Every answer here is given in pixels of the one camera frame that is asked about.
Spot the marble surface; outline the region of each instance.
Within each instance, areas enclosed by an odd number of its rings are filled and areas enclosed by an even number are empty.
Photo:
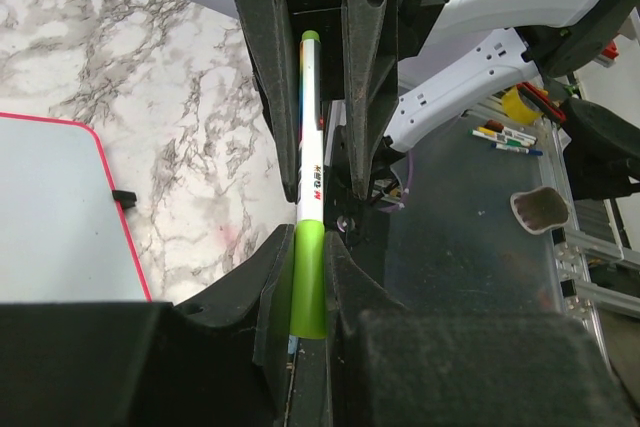
[[[152,297],[179,302],[294,222],[236,20],[186,0],[0,0],[0,110],[102,140]]]

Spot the blue marker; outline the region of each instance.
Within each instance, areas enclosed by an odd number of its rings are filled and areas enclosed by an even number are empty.
[[[498,150],[506,150],[506,151],[509,151],[509,152],[517,152],[519,154],[536,155],[538,157],[540,157],[542,155],[542,151],[541,150],[526,149],[524,147],[515,147],[513,145],[498,144],[496,142],[492,142],[491,143],[491,147],[493,147],[494,149],[498,149]]]

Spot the purple cable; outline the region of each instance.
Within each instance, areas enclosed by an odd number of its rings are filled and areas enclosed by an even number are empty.
[[[407,152],[407,162],[409,162],[409,166],[407,167],[407,185],[405,186],[404,190],[402,191],[402,195],[400,196],[400,203],[402,204],[404,204],[407,200],[407,197],[409,197],[409,194],[411,193],[411,184],[413,184],[413,150]],[[387,213],[396,212],[400,210],[400,204],[390,205],[389,207],[382,207],[378,210]]]

